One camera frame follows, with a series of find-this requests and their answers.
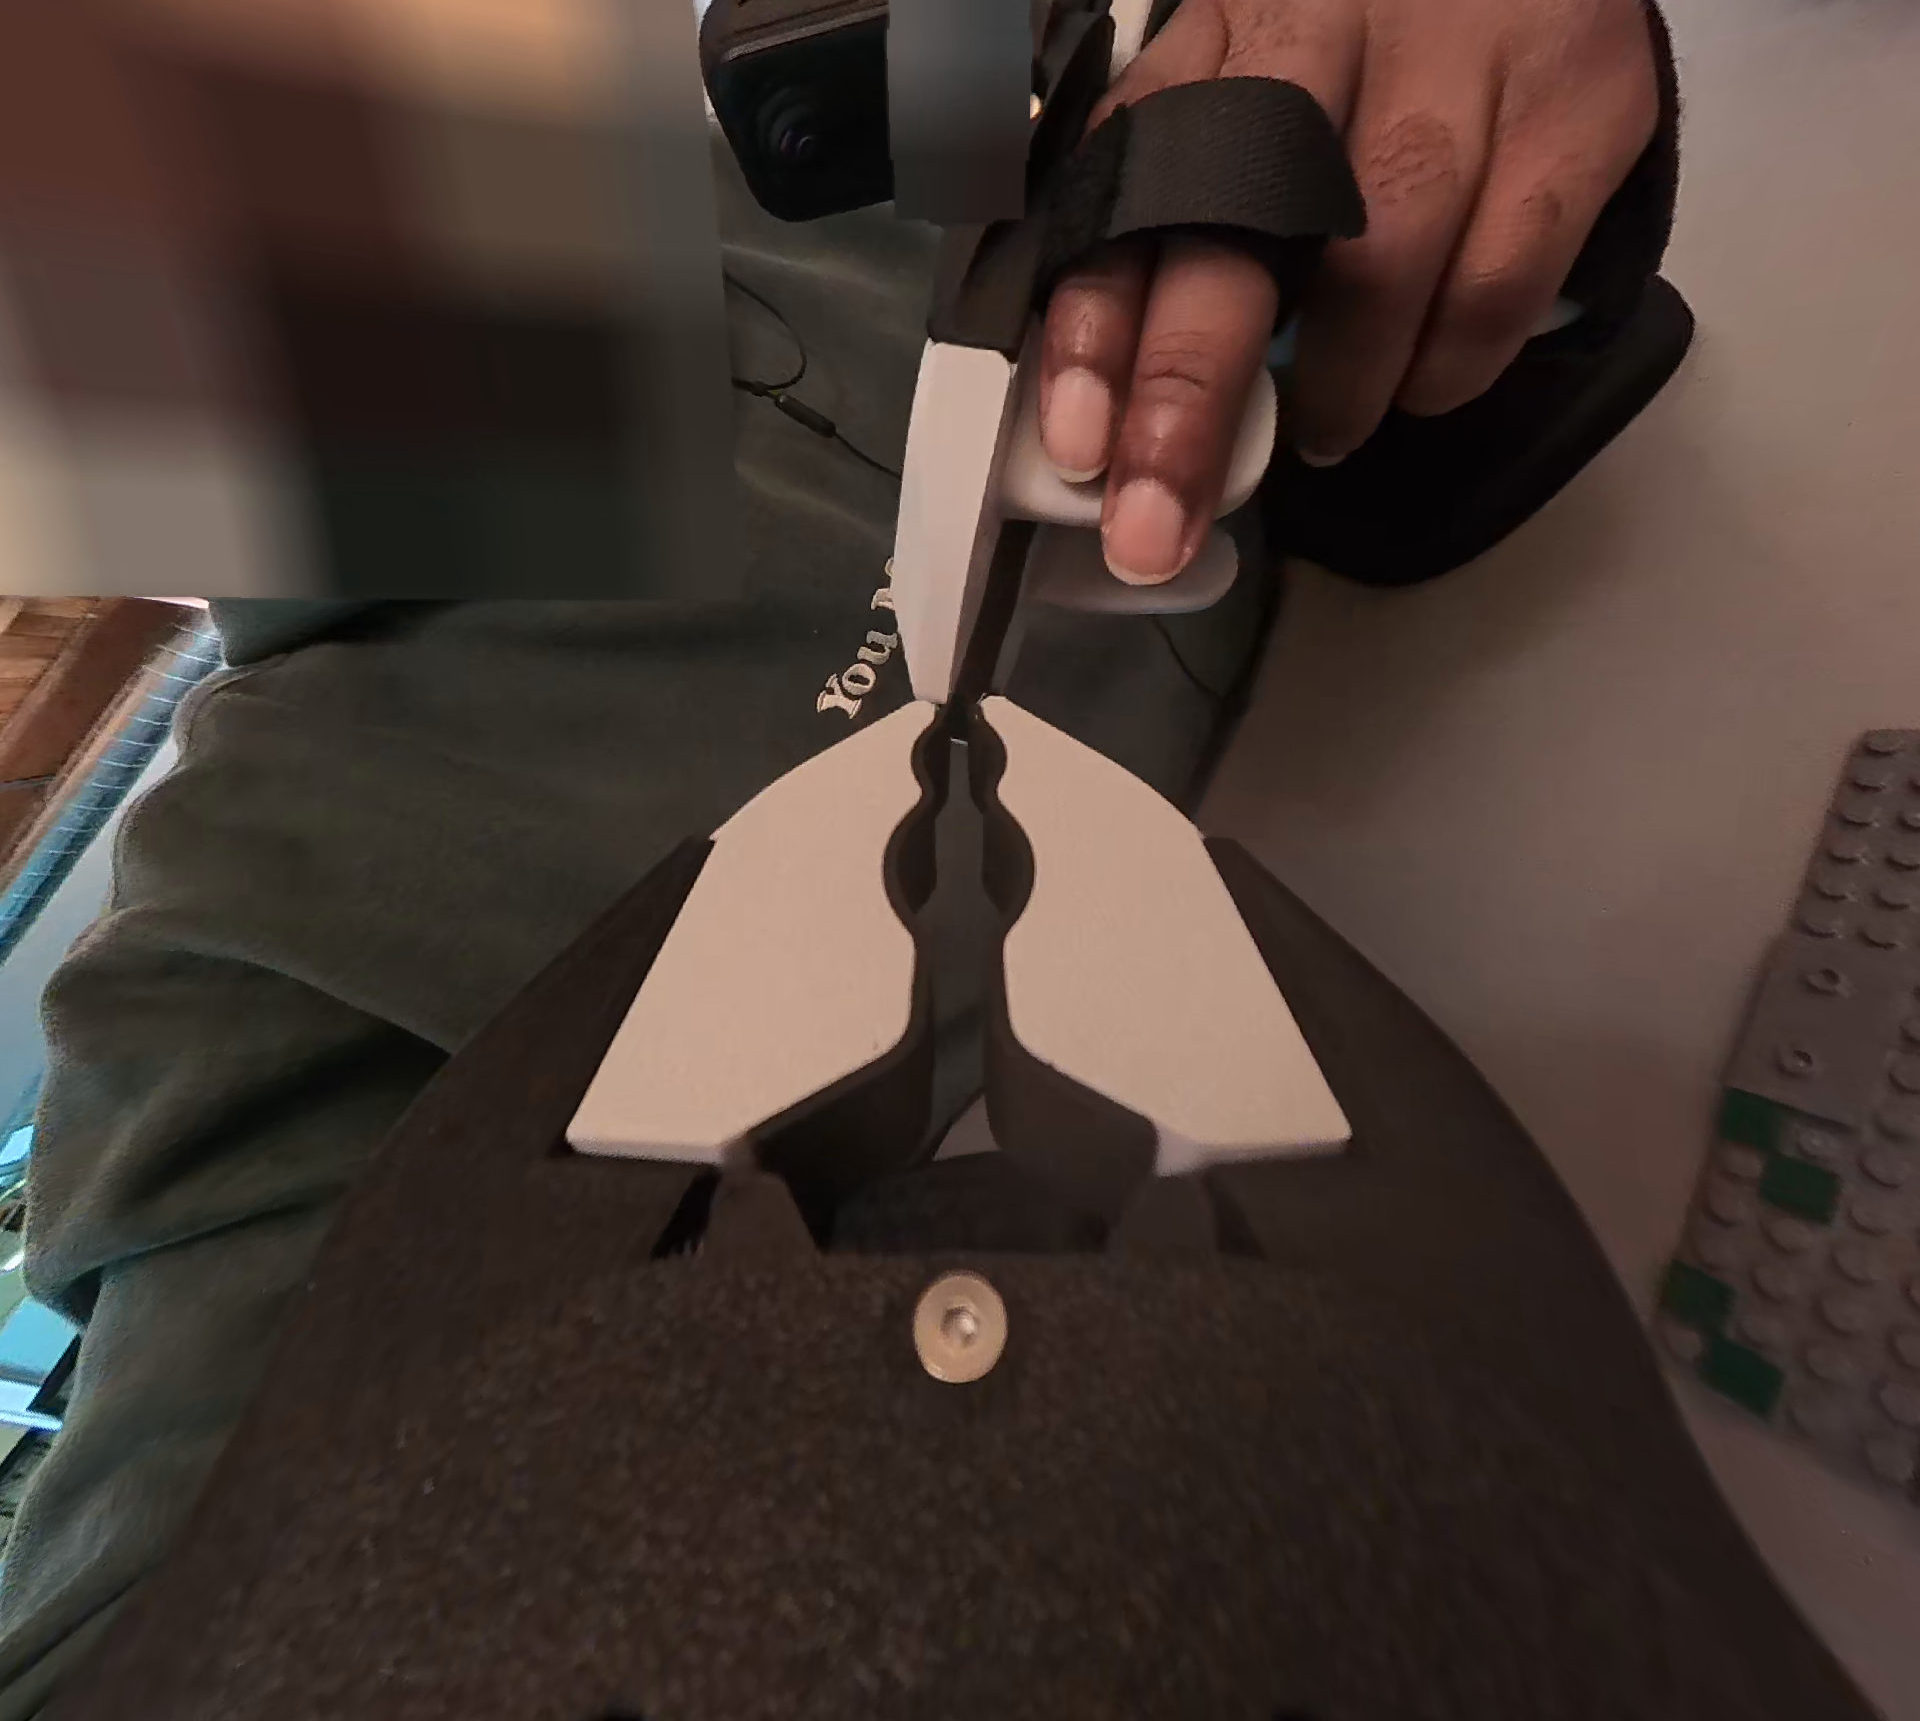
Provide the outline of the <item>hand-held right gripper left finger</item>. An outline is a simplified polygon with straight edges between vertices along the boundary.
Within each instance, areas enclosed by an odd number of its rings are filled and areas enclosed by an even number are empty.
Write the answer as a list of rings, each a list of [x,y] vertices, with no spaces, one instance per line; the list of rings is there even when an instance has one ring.
[[[780,1181],[816,1243],[934,1122],[923,908],[948,792],[911,700],[744,805],[709,854],[567,1126],[571,1153]]]

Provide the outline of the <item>grey toy brick baseplate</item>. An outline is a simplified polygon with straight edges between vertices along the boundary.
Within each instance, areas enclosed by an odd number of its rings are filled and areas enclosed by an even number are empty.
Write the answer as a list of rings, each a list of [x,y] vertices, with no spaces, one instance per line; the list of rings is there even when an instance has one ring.
[[[1859,737],[1800,882],[1654,1330],[1705,1388],[1916,1502],[1916,730]]]

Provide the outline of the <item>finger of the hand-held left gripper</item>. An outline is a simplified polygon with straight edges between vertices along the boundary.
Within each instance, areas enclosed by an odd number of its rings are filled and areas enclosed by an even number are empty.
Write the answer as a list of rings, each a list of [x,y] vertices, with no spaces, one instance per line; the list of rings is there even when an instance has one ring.
[[[897,629],[917,700],[955,688],[999,530],[996,492],[1015,363],[986,348],[924,341],[897,514]]]

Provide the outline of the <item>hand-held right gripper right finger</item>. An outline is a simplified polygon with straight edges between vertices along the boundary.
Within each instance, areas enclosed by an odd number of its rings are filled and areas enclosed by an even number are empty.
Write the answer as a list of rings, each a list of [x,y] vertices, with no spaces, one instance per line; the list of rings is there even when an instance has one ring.
[[[975,708],[999,1147],[1061,1196],[1342,1153],[1350,1120],[1193,821],[1020,704]]]

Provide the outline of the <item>person's left hand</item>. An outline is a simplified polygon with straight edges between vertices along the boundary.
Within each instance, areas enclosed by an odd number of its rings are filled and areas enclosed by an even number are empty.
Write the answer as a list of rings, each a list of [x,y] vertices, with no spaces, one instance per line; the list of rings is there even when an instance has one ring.
[[[1298,452],[1335,463],[1392,412],[1486,392],[1562,294],[1654,138],[1644,0],[1185,0],[1088,128],[1183,82],[1294,82],[1342,134],[1364,233],[1297,309]],[[1070,479],[1104,478],[1119,581],[1180,575],[1214,525],[1240,414],[1285,317],[1250,254],[1173,235],[1066,272],[1045,321],[1038,425]]]

